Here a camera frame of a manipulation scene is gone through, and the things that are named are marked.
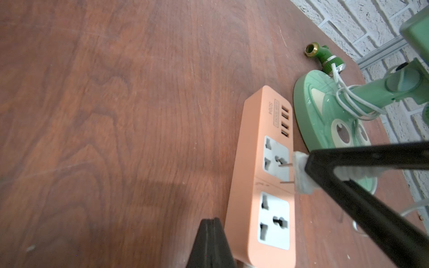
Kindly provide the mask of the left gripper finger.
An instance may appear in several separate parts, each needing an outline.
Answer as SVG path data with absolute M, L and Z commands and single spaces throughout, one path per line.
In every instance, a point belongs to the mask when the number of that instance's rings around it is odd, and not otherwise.
M 235 268 L 229 243 L 219 218 L 203 219 L 198 228 L 187 268 Z

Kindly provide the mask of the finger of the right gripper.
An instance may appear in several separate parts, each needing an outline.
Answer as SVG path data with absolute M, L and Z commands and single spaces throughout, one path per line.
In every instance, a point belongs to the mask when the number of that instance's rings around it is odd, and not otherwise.
M 429 265 L 429 237 L 357 184 L 389 170 L 428 170 L 429 143 L 412 142 L 310 152 L 305 173 L 399 268 Z

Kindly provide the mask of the pink power strip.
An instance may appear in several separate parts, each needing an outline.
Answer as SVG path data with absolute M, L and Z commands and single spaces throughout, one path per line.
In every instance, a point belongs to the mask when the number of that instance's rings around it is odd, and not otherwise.
M 296 265 L 293 111 L 269 86 L 244 103 L 225 234 L 235 259 L 255 268 Z

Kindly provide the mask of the green desk fan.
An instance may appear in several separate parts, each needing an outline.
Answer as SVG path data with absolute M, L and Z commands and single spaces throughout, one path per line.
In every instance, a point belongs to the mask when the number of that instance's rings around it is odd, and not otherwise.
M 382 79 L 349 86 L 336 69 L 332 77 L 321 69 L 297 80 L 293 108 L 309 151 L 368 146 L 370 141 L 363 123 L 385 114 L 386 106 L 406 98 L 428 106 L 428 9 L 404 22 L 400 33 L 419 57 L 391 68 Z

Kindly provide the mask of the aluminium corner post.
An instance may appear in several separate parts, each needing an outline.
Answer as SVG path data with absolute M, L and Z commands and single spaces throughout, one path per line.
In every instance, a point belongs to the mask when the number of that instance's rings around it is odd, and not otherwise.
M 370 52 L 368 55 L 359 59 L 356 63 L 358 64 L 361 70 L 370 67 L 371 65 L 385 59 L 391 54 L 396 53 L 397 51 L 403 49 L 408 45 L 407 40 L 403 36 L 397 36 L 381 47 Z

